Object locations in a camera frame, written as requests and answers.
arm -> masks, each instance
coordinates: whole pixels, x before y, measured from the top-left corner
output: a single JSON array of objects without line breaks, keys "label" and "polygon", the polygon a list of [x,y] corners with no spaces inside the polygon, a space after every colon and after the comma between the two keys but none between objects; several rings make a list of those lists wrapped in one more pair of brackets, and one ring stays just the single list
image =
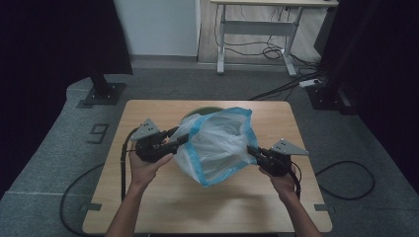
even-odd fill
[{"label": "arm", "polygon": [[[133,149],[135,149],[135,142],[131,145],[131,150]],[[147,163],[141,161],[134,151],[129,152],[131,183],[126,192],[126,198],[114,216],[105,236],[133,236],[142,195],[156,176],[157,170],[172,158],[173,154],[169,154],[156,163]]]},{"label": "arm", "polygon": [[267,175],[271,179],[274,189],[277,191],[280,200],[284,203],[290,215],[295,235],[298,237],[305,236],[321,236],[317,227],[314,225],[307,211],[299,202],[294,192],[293,178],[290,175],[284,177],[273,177],[268,172],[259,168],[260,172]]}]

forearm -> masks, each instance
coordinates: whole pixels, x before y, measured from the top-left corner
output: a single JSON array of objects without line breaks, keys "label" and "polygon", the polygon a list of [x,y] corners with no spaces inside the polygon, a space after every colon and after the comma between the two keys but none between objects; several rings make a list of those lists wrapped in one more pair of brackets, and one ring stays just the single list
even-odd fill
[{"label": "forearm", "polygon": [[299,202],[295,194],[289,194],[281,198],[289,212],[295,235],[298,237],[321,236],[317,227],[314,225],[307,211]]},{"label": "forearm", "polygon": [[133,236],[145,187],[131,184],[105,236]]}]

black cable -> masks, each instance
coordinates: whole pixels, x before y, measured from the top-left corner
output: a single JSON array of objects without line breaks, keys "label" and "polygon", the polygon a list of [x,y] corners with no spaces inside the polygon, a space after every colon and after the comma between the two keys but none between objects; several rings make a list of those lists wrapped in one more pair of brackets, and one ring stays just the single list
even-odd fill
[{"label": "black cable", "polygon": [[129,133],[129,135],[126,137],[126,141],[124,142],[123,149],[121,151],[121,201],[123,201],[124,198],[126,198],[126,153],[128,152],[127,145],[129,139],[137,130],[138,128],[135,128]]},{"label": "black cable", "polygon": [[272,19],[274,19],[274,16],[277,14],[277,9],[279,9],[279,7],[273,7],[274,10],[272,11],[271,15],[269,15],[268,21],[272,22]]},{"label": "black cable", "polygon": [[312,77],[317,77],[317,76],[319,76],[319,75],[322,75],[323,73],[324,73],[324,72],[322,72],[322,71],[317,71],[317,72],[308,73],[308,74],[305,74],[305,75],[299,76],[299,77],[297,77],[297,78],[293,79],[291,82],[286,83],[286,84],[285,84],[285,85],[283,85],[283,86],[280,86],[280,87],[278,87],[278,88],[276,88],[276,89],[274,89],[274,90],[271,90],[271,91],[269,91],[269,92],[266,92],[266,93],[260,94],[260,95],[258,95],[258,96],[252,97],[252,98],[250,98],[250,99],[249,99],[249,101],[255,101],[255,100],[257,100],[257,99],[261,99],[261,98],[264,98],[264,97],[271,96],[272,94],[275,94],[275,93],[278,93],[278,92],[282,92],[282,91],[286,91],[286,90],[288,90],[288,89],[292,89],[292,88],[294,88],[295,86],[297,86],[297,85],[298,85],[298,83],[299,83],[300,81],[307,80],[307,79],[312,78]]},{"label": "black cable", "polygon": [[73,233],[73,234],[76,234],[76,235],[79,235],[79,236],[103,236],[103,235],[91,235],[91,234],[81,233],[81,232],[78,232],[78,231],[76,231],[76,230],[72,229],[72,228],[71,228],[71,227],[67,224],[67,222],[65,222],[65,218],[64,218],[64,203],[65,203],[65,199],[66,199],[66,197],[67,197],[68,192],[71,190],[71,188],[72,188],[75,184],[77,184],[77,182],[78,182],[79,180],[81,180],[83,177],[85,177],[86,175],[88,175],[90,172],[92,172],[92,171],[94,171],[94,170],[96,170],[96,169],[98,169],[99,167],[102,167],[102,166],[104,166],[104,165],[105,165],[105,163],[102,163],[102,164],[100,164],[100,165],[98,165],[98,166],[93,167],[92,169],[88,170],[87,172],[85,172],[83,175],[81,175],[79,178],[77,178],[75,181],[73,181],[73,183],[71,183],[71,185],[70,185],[70,186],[68,186],[68,188],[65,190],[64,194],[62,195],[61,204],[59,205],[59,218],[60,218],[60,220],[61,220],[61,223],[64,225],[64,227],[65,227],[68,231],[70,231],[71,233]]},{"label": "black cable", "polygon": [[[281,53],[281,48],[273,43],[270,43],[269,41],[271,40],[271,38],[272,36],[269,36],[268,41],[266,42],[267,47],[265,47],[262,50],[263,55],[268,59],[279,59],[283,56]],[[274,57],[269,56],[268,53],[270,52],[274,52],[276,56]]]},{"label": "black cable", "polygon": [[280,7],[278,7],[278,20],[277,20],[277,22],[280,22],[281,21],[281,17],[283,16],[283,12],[284,12],[284,9],[285,9],[285,7],[283,6],[282,7],[282,9],[281,9],[281,13],[280,13]]},{"label": "black cable", "polygon": [[292,161],[292,164],[293,164],[294,166],[296,166],[296,168],[298,169],[298,172],[299,172],[299,178],[298,178],[298,181],[299,181],[299,182],[301,182],[301,177],[302,177],[301,169],[300,169],[300,168],[299,168],[299,166],[298,166],[296,163],[294,163],[293,161]]},{"label": "black cable", "polygon": [[291,54],[291,53],[290,53],[290,56],[293,58],[293,60],[295,62],[301,62],[305,66],[319,67],[321,65],[321,63],[319,63],[319,62],[310,62],[310,61],[302,60],[299,57],[297,57],[297,56],[295,56],[294,54]]},{"label": "black cable", "polygon": [[361,198],[364,198],[367,195],[369,195],[373,191],[373,189],[375,188],[375,186],[376,186],[376,179],[374,178],[373,173],[366,166],[364,166],[364,165],[362,165],[362,164],[360,164],[360,163],[358,163],[356,161],[340,161],[340,162],[336,162],[336,163],[331,164],[331,165],[327,166],[326,168],[320,170],[319,172],[315,173],[314,175],[317,177],[318,175],[322,174],[323,172],[329,170],[330,168],[332,168],[334,166],[337,166],[337,165],[340,165],[340,164],[345,164],[345,163],[350,163],[350,164],[358,165],[358,166],[362,167],[364,170],[366,170],[367,173],[370,175],[373,183],[371,184],[370,188],[366,192],[364,192],[363,194],[361,194],[359,196],[356,196],[356,197],[342,197],[342,196],[338,196],[338,195],[330,192],[329,190],[325,189],[321,185],[319,185],[319,188],[322,189],[324,192],[328,193],[331,196],[334,196],[334,197],[339,198],[339,199],[344,199],[344,200],[357,200],[357,199],[361,199]]},{"label": "black cable", "polygon": [[295,183],[295,194],[296,197],[299,199],[301,196],[301,183],[299,182],[298,178],[296,177],[293,171],[290,171],[289,174],[293,178],[293,182]]},{"label": "black cable", "polygon": [[[214,39],[215,39],[216,45],[219,46],[218,39],[216,37],[216,19],[218,18],[218,8],[219,8],[219,6],[217,5],[216,12],[215,12],[215,21],[214,21],[214,26],[213,26],[213,35],[214,35]],[[243,45],[250,45],[250,44],[265,44],[265,43],[266,44],[270,44],[270,45],[272,45],[274,47],[278,47],[277,45],[274,45],[272,43],[269,43],[269,40],[268,41],[245,42],[245,43],[229,43],[229,42],[224,41],[224,44],[230,45],[230,46],[243,46]],[[235,52],[235,53],[240,54],[240,55],[243,55],[243,56],[260,56],[260,55],[265,55],[265,52],[264,51],[262,51],[260,53],[243,53],[243,52],[239,52],[239,51],[234,50],[234,49],[229,48],[229,47],[225,47],[224,50],[230,50],[232,52]]]},{"label": "black cable", "polygon": [[259,99],[259,101],[266,101],[266,100],[271,99],[271,98],[279,97],[279,96],[282,95],[282,93],[283,93],[283,91],[275,92],[275,93],[273,93],[269,96],[264,97],[263,99]]},{"label": "black cable", "polygon": [[288,98],[290,97],[291,93],[293,92],[293,89],[295,88],[295,86],[290,89],[290,92],[286,95],[286,97],[284,98],[284,101],[288,100]]},{"label": "black cable", "polygon": [[244,18],[244,20],[247,20],[243,14],[243,5],[240,5],[240,13],[241,13],[241,16]]}]

gray carpet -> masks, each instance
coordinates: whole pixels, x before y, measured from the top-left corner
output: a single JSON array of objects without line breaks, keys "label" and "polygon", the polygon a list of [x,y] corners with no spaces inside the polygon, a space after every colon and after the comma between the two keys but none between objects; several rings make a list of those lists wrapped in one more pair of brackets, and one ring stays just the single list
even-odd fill
[{"label": "gray carpet", "polygon": [[[60,222],[62,194],[80,175],[106,160],[128,100],[247,100],[291,81],[285,72],[227,70],[218,76],[214,70],[159,68],[135,69],[133,77],[109,75],[107,79],[126,83],[116,106],[77,109],[91,82],[84,79],[68,88],[61,115],[0,202],[1,236],[75,236]],[[269,100],[282,100],[287,94]],[[357,116],[313,110],[300,88],[293,90],[288,101],[314,171],[352,160],[376,177],[376,188],[360,200],[323,194],[333,223],[333,230],[324,236],[419,236],[419,197],[363,122]],[[98,123],[109,128],[103,141],[95,144],[101,135],[91,130]],[[88,174],[66,199],[64,217],[76,231],[81,231],[100,174],[101,169]],[[342,165],[320,175],[318,183],[353,197],[364,192],[371,179],[357,166]]]}]

plastic bag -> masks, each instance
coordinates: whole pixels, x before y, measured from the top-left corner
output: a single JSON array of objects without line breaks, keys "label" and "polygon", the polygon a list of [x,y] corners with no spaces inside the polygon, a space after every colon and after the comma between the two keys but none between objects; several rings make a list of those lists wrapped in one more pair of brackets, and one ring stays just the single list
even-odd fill
[{"label": "plastic bag", "polygon": [[210,186],[256,164],[256,159],[247,153],[247,145],[258,147],[251,115],[251,110],[235,107],[184,118],[170,138],[176,140],[189,133],[189,141],[175,155],[181,170],[201,185]]}]

